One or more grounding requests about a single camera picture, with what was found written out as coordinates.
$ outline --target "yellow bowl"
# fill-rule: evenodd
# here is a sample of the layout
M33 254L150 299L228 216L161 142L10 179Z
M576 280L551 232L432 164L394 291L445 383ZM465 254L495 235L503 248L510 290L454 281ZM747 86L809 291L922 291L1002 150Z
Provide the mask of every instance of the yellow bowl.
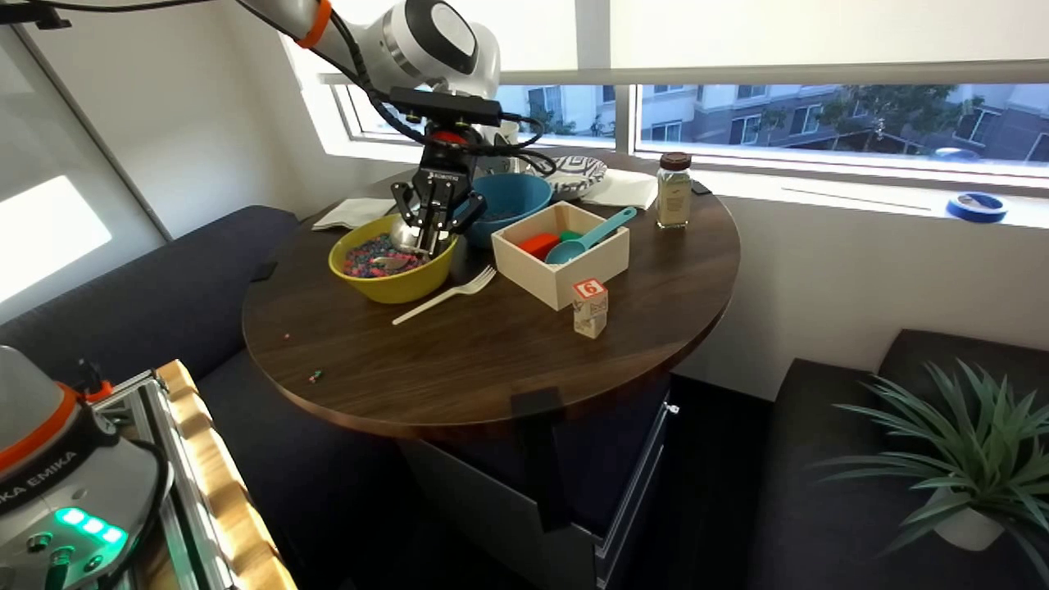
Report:
M330 276L338 276L342 281L354 285L362 299L379 302L379 305L409 305L426 299L430 291L437 291L449 272L453 272L453 254L460 248L460 235L453 235L453 244L432 257L421 266L413 266L406 272L397 276L379 276L379 280L362 280L362 276L346 276L343 272L343 258L350 248L362 247L367 239L375 239L383 232L394 230L397 216L379 216L367 226L358 226L354 232L342 235L330 248L327 248L327 270Z

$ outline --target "dark wood tabletop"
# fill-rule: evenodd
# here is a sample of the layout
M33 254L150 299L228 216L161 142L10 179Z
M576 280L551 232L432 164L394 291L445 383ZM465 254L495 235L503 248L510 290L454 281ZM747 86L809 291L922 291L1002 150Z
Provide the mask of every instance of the dark wood tabletop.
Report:
M610 325L589 342L507 280L394 329L409 305L373 305L327 272L342 232L301 230L244 294L255 366L301 411L373 436L461 436L515 419L519 394L558 390L586 411L665 378L721 317L740 244L716 196L692 230L629 223L629 270L606 281Z

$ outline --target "spoon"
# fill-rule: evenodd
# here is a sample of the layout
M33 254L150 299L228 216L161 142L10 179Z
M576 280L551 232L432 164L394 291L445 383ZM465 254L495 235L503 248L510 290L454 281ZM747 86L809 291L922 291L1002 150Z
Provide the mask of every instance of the spoon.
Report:
M601 244L603 235L615 232L619 226L625 226L637 216L637 208L619 209L615 216L597 223L592 230L586 230L576 239L559 239L544 263L551 266L563 266L571 258L576 258L581 254L592 248L592 244Z
M426 299L421 305L397 315L390 325L404 325L404 323L421 315L426 307L437 307L437 305L445 302L445 299L479 294L491 280L495 280L495 266L486 266L486 270L481 270L479 276L472 276L469 281L453 285L453 290L440 291L437 299Z

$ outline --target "small jar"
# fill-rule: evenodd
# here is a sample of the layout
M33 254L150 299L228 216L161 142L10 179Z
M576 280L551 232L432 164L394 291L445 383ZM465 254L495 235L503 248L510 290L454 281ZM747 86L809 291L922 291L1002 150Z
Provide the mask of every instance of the small jar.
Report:
M689 230L692 216L692 156L669 150L660 159L660 193L654 193L654 226Z

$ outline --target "gray couch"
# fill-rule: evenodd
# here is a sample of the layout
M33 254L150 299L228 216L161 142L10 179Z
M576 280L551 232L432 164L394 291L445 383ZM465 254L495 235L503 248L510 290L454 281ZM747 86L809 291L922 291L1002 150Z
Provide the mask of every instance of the gray couch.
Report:
M69 383L79 360L124 381L180 358L299 588L330 590L383 571L419 503L394 442L296 411L242 347L242 294L296 232L291 212L236 209L0 325L0 342Z
M1049 354L935 336L900 330L879 373L931 390L925 364L979 364L991 373L1009 373L1018 394L1038 390L1049 399ZM781 388L770 417L760 508L749 552L749 590L1025 590L1042 588L1022 552L998 538L984 553L948 549L940 538L881 557L900 516L922 505L922 494L898 481L827 484L821 458L879 454L885 439L867 419L831 405L870 405L863 388L867 372L849 372L815 360L796 360Z

